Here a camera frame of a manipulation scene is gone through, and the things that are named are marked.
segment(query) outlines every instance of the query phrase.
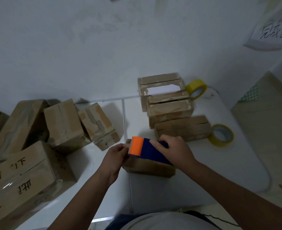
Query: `right hand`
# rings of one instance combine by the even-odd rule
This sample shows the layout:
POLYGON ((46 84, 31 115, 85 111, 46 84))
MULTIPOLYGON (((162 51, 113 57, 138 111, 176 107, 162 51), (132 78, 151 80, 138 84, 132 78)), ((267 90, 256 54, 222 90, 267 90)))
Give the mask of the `right hand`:
POLYGON ((159 141, 168 143, 169 148, 163 147, 158 141, 153 139, 150 143, 161 152, 176 168, 184 173, 198 161, 194 158, 193 153, 186 142, 180 137, 173 137, 169 135, 161 135, 159 141))

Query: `roll of packing tape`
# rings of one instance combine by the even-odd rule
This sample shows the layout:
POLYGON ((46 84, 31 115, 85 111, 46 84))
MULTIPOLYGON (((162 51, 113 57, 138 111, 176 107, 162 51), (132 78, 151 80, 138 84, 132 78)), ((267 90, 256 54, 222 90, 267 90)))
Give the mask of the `roll of packing tape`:
POLYGON ((233 131, 222 124, 212 126, 213 133, 208 137, 208 140, 215 146, 224 147, 234 140, 233 131))
POLYGON ((200 79, 190 82, 185 90, 189 93, 192 100, 199 98, 207 89, 207 85, 200 79))

